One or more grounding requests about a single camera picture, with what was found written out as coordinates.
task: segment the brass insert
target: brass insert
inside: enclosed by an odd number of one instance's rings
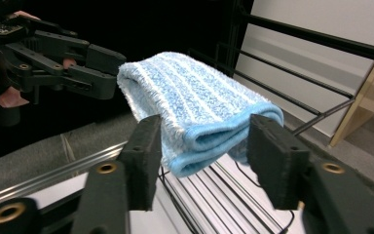
[[[60,64],[55,64],[55,65],[53,66],[53,68],[56,69],[56,70],[61,70],[61,69],[63,69],[63,67],[62,67]]]
[[[115,164],[103,164],[99,166],[96,171],[99,172],[100,174],[109,174],[114,172],[117,169],[117,166]]]
[[[334,174],[343,174],[345,172],[345,170],[343,168],[341,168],[339,165],[337,164],[332,164],[332,163],[325,163],[322,165],[323,168],[330,172],[330,173],[334,173]]]
[[[2,208],[0,208],[0,223],[11,221],[17,218],[25,211],[25,209],[25,204],[20,202],[3,206]]]
[[[21,64],[19,67],[21,69],[24,69],[24,70],[29,69],[29,65],[28,64]]]

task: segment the folded towel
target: folded towel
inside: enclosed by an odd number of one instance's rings
[[[180,53],[127,62],[117,78],[137,121],[162,116],[162,164],[178,177],[226,153],[245,163],[251,113],[283,124],[281,110],[266,98]]]

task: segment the metal rack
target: metal rack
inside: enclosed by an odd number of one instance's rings
[[[282,233],[293,211],[275,211],[249,167],[228,155],[195,175],[177,178],[162,168],[159,180],[192,233]]]
[[[353,40],[348,40],[345,38],[340,38],[340,37],[324,34],[324,33],[317,32],[317,31],[312,31],[306,28],[297,27],[294,25],[290,25],[290,24],[286,24],[286,23],[282,23],[282,22],[278,22],[278,21],[274,21],[270,19],[263,19],[257,16],[253,16],[252,14],[249,14],[246,12],[243,6],[243,0],[231,1],[230,10],[231,12],[227,13],[227,15],[230,18],[229,20],[230,23],[227,26],[228,27],[228,37],[226,40],[227,42],[217,43],[217,45],[215,46],[216,49],[215,49],[214,58],[211,58],[195,49],[190,49],[188,54],[192,57],[200,59],[201,61],[209,65],[213,65],[216,69],[219,69],[230,76],[238,75],[241,78],[244,78],[246,81],[249,81],[253,83],[254,85],[257,85],[261,87],[262,89],[267,90],[271,92],[272,94],[280,98],[283,98],[289,101],[290,103],[316,116],[313,119],[302,124],[301,126],[297,127],[296,129],[291,130],[295,136],[300,135],[301,133],[310,129],[313,125],[317,124],[318,122],[322,121],[328,116],[336,113],[337,111],[350,106],[352,103],[355,102],[355,95],[353,94],[342,91],[338,88],[335,88],[323,82],[320,82],[317,79],[309,77],[305,74],[301,74],[300,72],[283,67],[282,65],[271,62],[265,58],[260,58],[249,52],[241,50],[240,48],[238,48],[241,44],[241,42],[239,42],[240,29],[248,24],[253,24],[253,25],[260,26],[260,27],[263,27],[269,30],[276,31],[278,33],[289,35],[289,36],[299,38],[305,41],[313,42],[318,45],[328,47],[330,49],[347,52],[358,57],[363,57],[363,58],[373,59],[373,60],[374,60],[374,46],[360,43],[360,42],[353,41]],[[281,70],[296,78],[307,81],[313,84],[314,86],[318,86],[322,89],[325,89],[337,96],[341,96],[342,98],[345,98],[346,100],[328,108],[327,110],[319,111],[314,106],[310,106],[309,104],[304,103],[294,97],[291,97],[290,95],[280,92],[274,87],[270,87],[252,78],[251,76],[244,74],[241,71],[238,71],[237,69],[235,69],[235,62],[239,56],[246,56],[251,59],[254,59],[255,61],[263,62],[269,66],[272,66],[275,69]]]

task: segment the human hand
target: human hand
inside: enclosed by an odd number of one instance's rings
[[[19,11],[19,12],[15,12],[16,15],[20,15],[20,16],[26,16],[26,17],[30,17],[30,18],[35,18],[35,19],[38,19],[28,13],[25,13],[25,12],[22,12],[22,11]],[[65,68],[67,68],[68,66],[70,66],[71,64],[76,64],[76,61],[72,58],[66,58],[64,61],[63,61],[63,66]],[[28,100],[22,98],[20,96],[20,92],[13,88],[13,87],[10,87],[8,88],[8,90],[6,90],[1,96],[0,96],[0,105],[2,107],[6,107],[6,108],[9,108],[9,107],[17,107],[17,106],[21,106],[21,105],[25,105],[29,103]]]

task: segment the white wall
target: white wall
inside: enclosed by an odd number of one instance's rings
[[[314,31],[374,45],[374,0],[255,0],[253,15],[304,27]],[[249,25],[244,51],[271,60],[336,88],[356,94],[373,61]],[[323,88],[310,85],[246,56],[240,56],[237,70],[301,100],[319,111],[346,100]],[[283,110],[307,122],[315,117],[288,101],[235,76],[240,82],[271,99]],[[315,125],[333,136],[346,108]]]

